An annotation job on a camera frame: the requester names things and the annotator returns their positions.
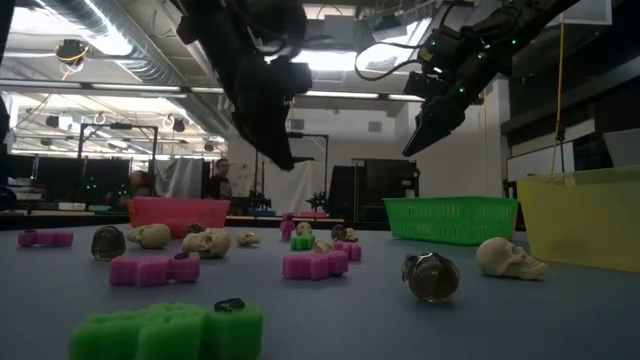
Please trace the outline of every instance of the beige skull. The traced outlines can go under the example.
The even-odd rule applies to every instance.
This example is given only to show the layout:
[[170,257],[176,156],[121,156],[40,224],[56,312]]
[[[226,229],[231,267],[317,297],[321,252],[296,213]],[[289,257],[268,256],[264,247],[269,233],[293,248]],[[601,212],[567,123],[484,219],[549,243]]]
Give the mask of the beige skull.
[[349,242],[357,242],[358,234],[356,234],[355,230],[352,228],[347,228],[347,235],[345,236],[345,240]]
[[509,240],[493,238],[485,241],[476,251],[476,262],[490,276],[540,280],[548,266],[527,254],[523,248]]
[[301,222],[296,227],[296,235],[298,235],[298,236],[311,235],[311,225],[309,225],[308,222]]
[[243,231],[238,234],[236,238],[238,242],[238,246],[253,246],[256,244],[260,244],[260,238],[258,235],[252,233],[251,231]]
[[231,238],[223,229],[206,229],[199,234],[188,234],[182,241],[182,250],[198,252],[203,258],[221,258],[229,251]]
[[313,245],[313,252],[317,254],[328,254],[333,251],[333,244],[328,241],[317,240]]
[[127,234],[127,240],[140,243],[143,249],[162,249],[171,242],[171,231],[164,224],[140,226]]

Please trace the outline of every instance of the green basket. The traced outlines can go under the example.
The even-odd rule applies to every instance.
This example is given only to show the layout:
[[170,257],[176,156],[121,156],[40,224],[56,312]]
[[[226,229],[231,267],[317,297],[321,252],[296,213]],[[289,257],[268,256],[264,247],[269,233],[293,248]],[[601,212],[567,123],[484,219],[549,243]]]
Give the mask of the green basket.
[[400,239],[480,245],[513,234],[518,200],[493,197],[384,199],[391,233]]

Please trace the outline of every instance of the yellow basket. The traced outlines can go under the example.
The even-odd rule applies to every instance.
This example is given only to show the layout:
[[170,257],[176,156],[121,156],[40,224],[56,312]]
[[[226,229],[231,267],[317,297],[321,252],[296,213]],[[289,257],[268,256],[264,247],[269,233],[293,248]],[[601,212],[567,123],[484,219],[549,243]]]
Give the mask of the yellow basket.
[[640,166],[518,181],[538,259],[640,272]]

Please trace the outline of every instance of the blue table surface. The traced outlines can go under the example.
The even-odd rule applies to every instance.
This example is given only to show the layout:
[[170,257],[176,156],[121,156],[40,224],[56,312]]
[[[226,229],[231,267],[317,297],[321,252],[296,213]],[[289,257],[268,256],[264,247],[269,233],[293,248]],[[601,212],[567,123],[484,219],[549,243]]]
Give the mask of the blue table surface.
[[[362,231],[363,261],[350,263],[345,277],[287,281],[281,264],[289,247],[278,230],[248,229],[261,246],[234,244],[225,259],[203,260],[196,284],[110,287],[109,264],[90,253],[96,229],[67,229],[75,234],[70,248],[21,249],[18,232],[0,232],[0,359],[66,359],[73,330],[92,313],[213,306],[231,297],[263,308],[260,359],[640,359],[637,274],[551,264],[542,282],[490,278],[477,269],[474,247]],[[245,229],[227,230],[235,238]],[[329,238],[329,231],[314,233]],[[160,251],[128,244],[128,253],[172,254],[179,244]],[[429,251],[461,273],[445,305],[417,300],[401,281],[405,254]]]

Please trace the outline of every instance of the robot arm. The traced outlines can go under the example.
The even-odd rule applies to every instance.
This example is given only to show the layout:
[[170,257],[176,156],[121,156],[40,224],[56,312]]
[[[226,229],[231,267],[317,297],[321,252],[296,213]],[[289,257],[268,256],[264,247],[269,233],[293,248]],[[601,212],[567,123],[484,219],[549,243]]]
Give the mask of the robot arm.
[[[233,104],[232,120],[240,135],[281,169],[293,169],[285,129],[289,103],[311,88],[311,71],[292,63],[304,41],[306,16],[298,1],[281,0],[249,7],[246,0],[171,0],[183,17],[178,36],[199,41],[218,81]],[[279,41],[271,53],[255,40]],[[267,63],[266,55],[286,55]]]
[[446,26],[435,29],[418,53],[422,74],[412,72],[405,86],[405,93],[425,102],[402,153],[414,155],[451,134],[498,73],[511,75],[513,55],[579,1],[512,0],[460,32]]

